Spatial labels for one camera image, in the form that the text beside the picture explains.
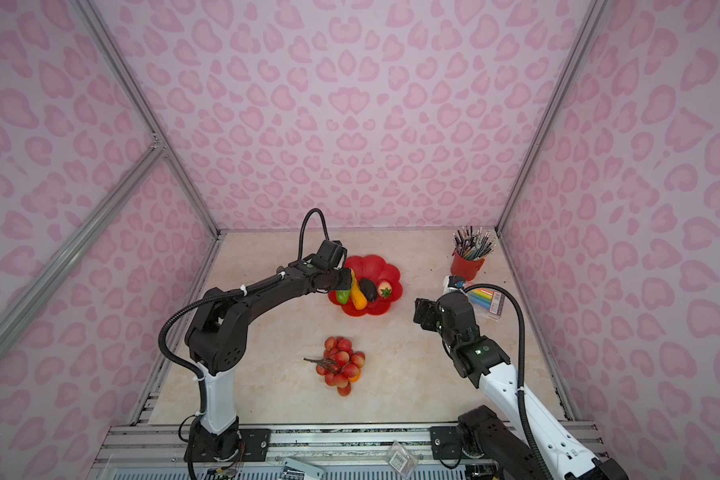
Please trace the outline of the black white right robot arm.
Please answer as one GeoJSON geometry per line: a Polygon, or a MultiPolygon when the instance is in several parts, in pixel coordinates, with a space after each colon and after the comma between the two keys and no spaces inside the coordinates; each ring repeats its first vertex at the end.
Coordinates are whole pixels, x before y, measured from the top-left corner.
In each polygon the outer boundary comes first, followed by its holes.
{"type": "Polygon", "coordinates": [[[418,298],[413,322],[439,335],[456,372],[499,408],[515,428],[508,431],[493,410],[481,406],[458,418],[461,449],[496,461],[515,479],[626,479],[612,458],[601,460],[538,400],[525,381],[526,327],[519,302],[488,284],[513,306],[518,319],[515,362],[477,324],[468,292],[449,288],[437,300],[418,298]]]}

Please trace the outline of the red lychee bunch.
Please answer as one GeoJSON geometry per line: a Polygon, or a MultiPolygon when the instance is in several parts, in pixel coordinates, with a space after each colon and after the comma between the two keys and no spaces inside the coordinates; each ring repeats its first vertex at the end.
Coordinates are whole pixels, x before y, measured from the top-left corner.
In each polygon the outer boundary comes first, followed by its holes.
{"type": "Polygon", "coordinates": [[[366,365],[366,354],[355,350],[351,340],[340,336],[329,336],[324,342],[324,351],[320,358],[304,358],[305,362],[315,367],[328,387],[333,387],[342,397],[351,394],[356,383],[350,383],[366,365]]]}

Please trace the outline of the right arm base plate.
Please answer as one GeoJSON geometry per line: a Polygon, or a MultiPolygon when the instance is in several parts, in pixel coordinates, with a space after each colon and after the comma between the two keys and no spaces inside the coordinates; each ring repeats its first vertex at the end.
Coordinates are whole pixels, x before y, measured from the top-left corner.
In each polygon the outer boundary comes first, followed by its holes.
{"type": "Polygon", "coordinates": [[[459,464],[467,459],[464,434],[458,425],[432,426],[428,429],[432,456],[435,460],[459,464]]]}

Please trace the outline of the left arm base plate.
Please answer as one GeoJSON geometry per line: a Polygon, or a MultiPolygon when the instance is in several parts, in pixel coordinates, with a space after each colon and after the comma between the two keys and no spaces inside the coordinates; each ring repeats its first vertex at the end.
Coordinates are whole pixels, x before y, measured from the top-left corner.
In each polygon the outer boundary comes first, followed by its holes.
{"type": "Polygon", "coordinates": [[[190,434],[184,460],[186,462],[263,462],[269,449],[270,429],[239,429],[213,434],[200,426],[190,434]]]}

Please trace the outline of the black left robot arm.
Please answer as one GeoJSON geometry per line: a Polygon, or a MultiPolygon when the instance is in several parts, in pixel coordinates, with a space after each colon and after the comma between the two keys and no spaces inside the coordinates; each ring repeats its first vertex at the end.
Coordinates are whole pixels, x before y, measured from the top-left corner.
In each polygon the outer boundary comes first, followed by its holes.
{"type": "Polygon", "coordinates": [[[289,300],[347,289],[351,281],[347,267],[323,270],[294,262],[235,291],[206,292],[193,308],[195,315],[185,335],[189,365],[200,388],[199,416],[188,431],[187,463],[234,462],[243,456],[234,401],[235,369],[246,352],[253,321],[289,300]]]}

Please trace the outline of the yellow orange fake fruit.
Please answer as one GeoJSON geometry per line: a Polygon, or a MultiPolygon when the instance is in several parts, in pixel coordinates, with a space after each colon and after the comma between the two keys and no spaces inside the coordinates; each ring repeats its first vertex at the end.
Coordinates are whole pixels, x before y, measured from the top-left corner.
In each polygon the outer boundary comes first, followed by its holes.
{"type": "Polygon", "coordinates": [[[361,291],[359,282],[353,270],[351,270],[352,284],[350,287],[350,300],[357,311],[364,310],[368,305],[368,300],[361,291]]]}

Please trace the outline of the dark fake avocado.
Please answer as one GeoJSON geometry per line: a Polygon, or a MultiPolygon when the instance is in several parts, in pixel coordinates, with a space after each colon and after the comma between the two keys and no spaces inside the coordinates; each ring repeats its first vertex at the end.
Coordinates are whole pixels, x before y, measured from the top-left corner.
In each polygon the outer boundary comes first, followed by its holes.
{"type": "Polygon", "coordinates": [[[358,286],[368,303],[373,303],[377,300],[377,286],[372,280],[362,278],[358,281],[358,286]]]}

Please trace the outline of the yellow green fake fruit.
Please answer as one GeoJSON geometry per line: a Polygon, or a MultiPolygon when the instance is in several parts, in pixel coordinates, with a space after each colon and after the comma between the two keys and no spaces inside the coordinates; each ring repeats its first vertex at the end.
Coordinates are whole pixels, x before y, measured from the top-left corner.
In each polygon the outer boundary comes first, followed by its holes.
{"type": "Polygon", "coordinates": [[[337,301],[340,305],[346,305],[347,302],[348,302],[348,301],[350,300],[350,298],[351,298],[351,291],[350,291],[350,290],[340,290],[340,291],[336,291],[336,292],[335,292],[335,298],[336,298],[336,301],[337,301]]]}

